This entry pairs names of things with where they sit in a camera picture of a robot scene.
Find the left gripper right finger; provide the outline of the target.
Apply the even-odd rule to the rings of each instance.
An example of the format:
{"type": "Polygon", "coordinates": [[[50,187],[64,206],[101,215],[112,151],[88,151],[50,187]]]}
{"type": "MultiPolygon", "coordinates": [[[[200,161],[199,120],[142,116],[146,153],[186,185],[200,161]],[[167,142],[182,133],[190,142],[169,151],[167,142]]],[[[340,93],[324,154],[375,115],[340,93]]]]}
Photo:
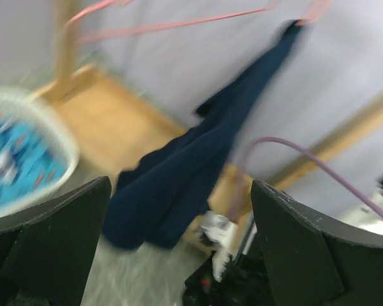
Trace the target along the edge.
{"type": "Polygon", "coordinates": [[[276,305],[383,305],[383,236],[255,180],[252,207],[276,305]]]}

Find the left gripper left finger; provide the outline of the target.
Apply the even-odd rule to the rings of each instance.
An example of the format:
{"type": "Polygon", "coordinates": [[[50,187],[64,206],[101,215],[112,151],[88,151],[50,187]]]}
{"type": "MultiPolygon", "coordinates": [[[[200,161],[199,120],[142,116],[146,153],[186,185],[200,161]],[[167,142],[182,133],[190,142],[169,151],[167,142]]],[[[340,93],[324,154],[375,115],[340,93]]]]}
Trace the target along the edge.
{"type": "Polygon", "coordinates": [[[19,289],[55,305],[80,305],[112,186],[98,177],[0,218],[0,305],[19,289]]]}

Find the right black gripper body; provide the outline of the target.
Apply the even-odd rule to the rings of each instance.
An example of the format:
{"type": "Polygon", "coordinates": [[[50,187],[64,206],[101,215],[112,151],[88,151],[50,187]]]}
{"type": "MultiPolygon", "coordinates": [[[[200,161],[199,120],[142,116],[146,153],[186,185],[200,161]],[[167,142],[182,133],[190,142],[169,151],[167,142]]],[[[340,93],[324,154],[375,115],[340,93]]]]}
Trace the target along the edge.
{"type": "Polygon", "coordinates": [[[183,305],[274,305],[257,235],[246,254],[227,264],[221,282],[213,277],[214,254],[185,280],[183,305]]]}

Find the navy blue t shirt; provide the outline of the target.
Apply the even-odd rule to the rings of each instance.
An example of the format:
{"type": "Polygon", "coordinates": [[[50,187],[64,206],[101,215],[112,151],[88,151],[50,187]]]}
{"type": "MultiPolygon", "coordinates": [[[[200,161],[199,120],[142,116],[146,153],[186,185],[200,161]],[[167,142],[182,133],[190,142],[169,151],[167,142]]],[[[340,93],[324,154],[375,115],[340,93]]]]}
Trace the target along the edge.
{"type": "Polygon", "coordinates": [[[275,46],[197,108],[199,124],[119,174],[101,231],[112,245],[133,250],[147,242],[171,249],[208,210],[239,130],[302,30],[293,21],[275,46]]]}

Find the pink wire hanger front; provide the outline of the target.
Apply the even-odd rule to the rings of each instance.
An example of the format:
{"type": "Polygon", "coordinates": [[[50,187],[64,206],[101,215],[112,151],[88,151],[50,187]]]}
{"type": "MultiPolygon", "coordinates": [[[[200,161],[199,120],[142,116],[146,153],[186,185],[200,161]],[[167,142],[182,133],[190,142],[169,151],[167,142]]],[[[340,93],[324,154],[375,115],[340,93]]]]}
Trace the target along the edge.
{"type": "Polygon", "coordinates": [[[316,0],[312,2],[305,14],[296,22],[296,25],[303,26],[315,22],[333,2],[333,0],[316,0]]]}

